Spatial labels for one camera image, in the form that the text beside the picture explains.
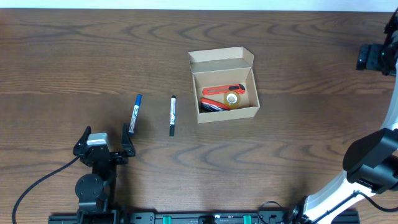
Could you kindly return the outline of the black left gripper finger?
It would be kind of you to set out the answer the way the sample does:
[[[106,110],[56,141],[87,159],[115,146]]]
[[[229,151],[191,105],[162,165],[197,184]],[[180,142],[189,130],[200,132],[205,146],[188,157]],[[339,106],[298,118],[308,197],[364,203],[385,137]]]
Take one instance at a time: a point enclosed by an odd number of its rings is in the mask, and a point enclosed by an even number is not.
[[[128,157],[134,157],[136,155],[135,148],[132,144],[132,141],[130,139],[129,135],[129,126],[124,123],[123,124],[123,130],[122,130],[122,136],[121,136],[121,146],[123,150],[126,152]]]
[[[84,155],[84,153],[87,150],[87,140],[90,134],[91,134],[91,127],[87,126],[85,132],[73,147],[74,156]]]

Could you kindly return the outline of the yellow clear tape roll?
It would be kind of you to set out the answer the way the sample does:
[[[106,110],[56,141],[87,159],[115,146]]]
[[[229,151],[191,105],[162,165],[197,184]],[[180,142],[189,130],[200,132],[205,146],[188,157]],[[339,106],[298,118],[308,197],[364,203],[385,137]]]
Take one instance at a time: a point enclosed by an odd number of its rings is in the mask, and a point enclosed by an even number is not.
[[[224,94],[224,104],[231,110],[239,108],[241,97],[235,91],[228,91]]]

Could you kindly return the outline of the orange utility knife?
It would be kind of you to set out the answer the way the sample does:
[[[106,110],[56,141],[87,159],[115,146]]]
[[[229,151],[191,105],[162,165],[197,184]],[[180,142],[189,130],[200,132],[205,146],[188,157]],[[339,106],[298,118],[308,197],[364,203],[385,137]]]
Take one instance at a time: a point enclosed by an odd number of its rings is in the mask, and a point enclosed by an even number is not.
[[[242,95],[246,92],[245,87],[240,84],[232,84],[232,85],[223,85],[223,86],[214,86],[214,87],[208,87],[204,88],[202,91],[203,95],[218,95],[222,93],[227,93],[229,91],[233,91],[239,95]]]

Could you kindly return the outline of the cardboard box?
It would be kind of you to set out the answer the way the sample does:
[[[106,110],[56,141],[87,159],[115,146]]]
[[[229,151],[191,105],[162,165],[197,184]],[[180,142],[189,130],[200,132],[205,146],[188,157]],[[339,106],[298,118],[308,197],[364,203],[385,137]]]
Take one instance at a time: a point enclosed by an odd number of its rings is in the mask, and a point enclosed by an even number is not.
[[[252,69],[254,54],[244,47],[229,47],[191,51],[188,56],[198,123],[252,118],[256,115],[260,108],[260,102]],[[246,89],[246,92],[240,95],[239,108],[215,112],[201,108],[201,98],[208,98],[224,104],[224,93],[203,95],[204,88],[237,83],[242,84]]]

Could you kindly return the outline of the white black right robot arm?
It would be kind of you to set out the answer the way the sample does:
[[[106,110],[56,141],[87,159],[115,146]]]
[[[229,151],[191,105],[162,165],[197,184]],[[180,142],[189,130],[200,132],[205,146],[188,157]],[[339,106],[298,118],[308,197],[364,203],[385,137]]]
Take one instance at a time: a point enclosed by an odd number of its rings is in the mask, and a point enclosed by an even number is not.
[[[374,208],[384,208],[371,199],[376,194],[397,191],[397,9],[384,28],[383,44],[361,46],[357,70],[374,70],[395,77],[389,109],[380,130],[348,148],[343,170],[319,192],[306,196],[285,213],[280,223],[360,223],[358,212],[348,210],[365,199]]]

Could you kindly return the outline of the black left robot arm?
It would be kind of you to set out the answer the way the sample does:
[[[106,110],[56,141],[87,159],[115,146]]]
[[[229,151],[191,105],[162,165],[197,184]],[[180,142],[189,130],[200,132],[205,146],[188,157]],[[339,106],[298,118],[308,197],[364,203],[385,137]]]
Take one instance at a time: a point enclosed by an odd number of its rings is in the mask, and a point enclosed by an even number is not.
[[[117,166],[127,164],[128,159],[136,155],[127,124],[123,125],[121,146],[121,151],[112,152],[108,135],[93,134],[87,127],[73,147],[73,155],[92,168],[75,186],[78,223],[129,223],[128,212],[114,201]]]

